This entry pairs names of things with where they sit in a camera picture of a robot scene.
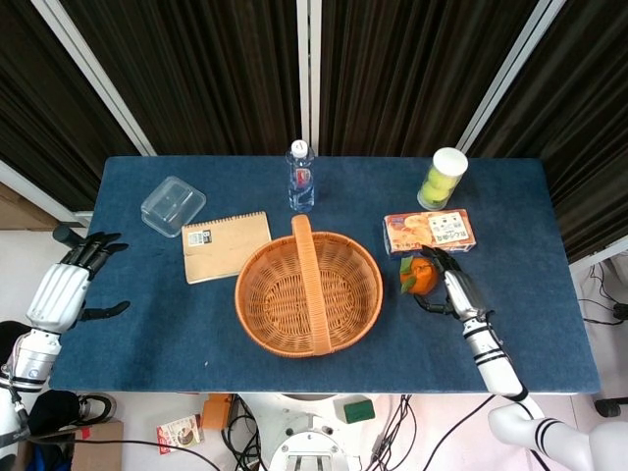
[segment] clear plastic canister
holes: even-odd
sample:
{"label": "clear plastic canister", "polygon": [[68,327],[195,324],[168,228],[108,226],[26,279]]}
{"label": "clear plastic canister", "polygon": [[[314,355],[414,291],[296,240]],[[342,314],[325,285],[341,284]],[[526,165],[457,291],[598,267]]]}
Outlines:
{"label": "clear plastic canister", "polygon": [[445,208],[468,166],[466,156],[458,149],[443,147],[437,150],[417,194],[419,204],[429,211]]}

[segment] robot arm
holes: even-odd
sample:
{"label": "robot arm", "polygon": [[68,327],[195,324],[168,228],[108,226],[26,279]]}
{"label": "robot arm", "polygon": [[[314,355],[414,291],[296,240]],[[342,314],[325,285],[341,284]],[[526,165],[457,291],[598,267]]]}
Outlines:
{"label": "robot arm", "polygon": [[125,250],[125,243],[111,243],[120,234],[96,233],[82,238],[65,226],[53,236],[71,250],[44,276],[26,317],[32,330],[19,337],[7,363],[0,367],[0,464],[28,436],[27,414],[20,393],[38,393],[50,376],[61,351],[59,336],[77,321],[104,319],[122,313],[129,303],[109,309],[84,309],[89,284],[107,259]]}
{"label": "robot arm", "polygon": [[[519,381],[489,320],[492,311],[486,307],[471,278],[444,251],[425,247],[423,254],[432,259],[439,270],[447,299],[445,304],[432,304],[425,297],[416,296],[417,302],[427,311],[451,314],[462,323],[462,335],[471,348],[487,390],[513,402],[490,412],[493,434],[503,443],[525,446],[573,471],[628,469],[628,455],[621,444],[622,438],[628,436],[628,424],[602,424],[587,435],[559,420],[545,418]],[[609,457],[607,449],[611,442],[616,446]]]}

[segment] plastic bottle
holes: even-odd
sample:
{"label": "plastic bottle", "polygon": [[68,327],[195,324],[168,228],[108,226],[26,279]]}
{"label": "plastic bottle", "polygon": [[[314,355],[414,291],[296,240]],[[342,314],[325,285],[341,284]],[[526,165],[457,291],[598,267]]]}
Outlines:
{"label": "plastic bottle", "polygon": [[307,213],[314,206],[314,176],[310,166],[314,151],[304,140],[296,140],[286,152],[290,165],[288,201],[290,208],[298,213]]}

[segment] notebook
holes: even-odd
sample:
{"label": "notebook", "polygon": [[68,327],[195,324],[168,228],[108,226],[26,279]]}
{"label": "notebook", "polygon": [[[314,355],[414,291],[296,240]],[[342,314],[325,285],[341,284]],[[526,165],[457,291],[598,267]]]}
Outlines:
{"label": "notebook", "polygon": [[189,284],[233,277],[271,240],[263,211],[183,226],[183,261]]}

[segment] white floor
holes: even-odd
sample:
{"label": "white floor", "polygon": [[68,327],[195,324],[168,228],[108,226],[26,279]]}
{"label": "white floor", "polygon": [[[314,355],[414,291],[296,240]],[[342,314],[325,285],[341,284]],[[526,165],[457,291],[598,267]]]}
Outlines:
{"label": "white floor", "polygon": [[[0,232],[0,321],[25,322],[25,312],[44,272],[66,252],[65,247],[52,240],[49,233]],[[587,273],[574,276],[579,297],[610,305],[598,291],[598,282],[589,280]],[[628,302],[628,288],[623,288],[606,268],[607,291],[619,301]],[[610,321],[608,311],[591,302],[583,302],[585,316]],[[587,324],[598,368],[602,376],[603,397],[628,395],[628,323],[618,326]],[[125,438],[155,440],[155,426],[164,422],[198,413],[204,395],[179,393],[113,392],[118,401],[117,417],[125,423]],[[416,443],[400,471],[423,469],[436,442],[449,427],[475,408],[485,395],[415,395],[412,405],[419,424]],[[536,400],[548,416],[555,417],[588,432],[604,420],[595,411],[589,396],[537,395]],[[395,397],[385,397],[387,403]],[[531,454],[515,446],[499,443],[491,434],[487,413],[491,407],[505,403],[495,399],[490,406],[476,414],[452,434],[440,448],[430,470],[468,471],[533,471],[542,469]],[[387,414],[378,401],[376,410],[382,413],[369,427],[379,430],[387,422]],[[407,451],[412,438],[407,420],[398,442],[393,448],[392,464]],[[194,450],[209,457],[220,469],[232,470],[235,461],[222,444],[218,433],[206,433],[205,442]],[[548,463],[552,471],[564,470],[556,463]],[[156,448],[144,445],[126,445],[124,469],[189,471],[209,469],[206,463],[182,452],[160,456]]]}

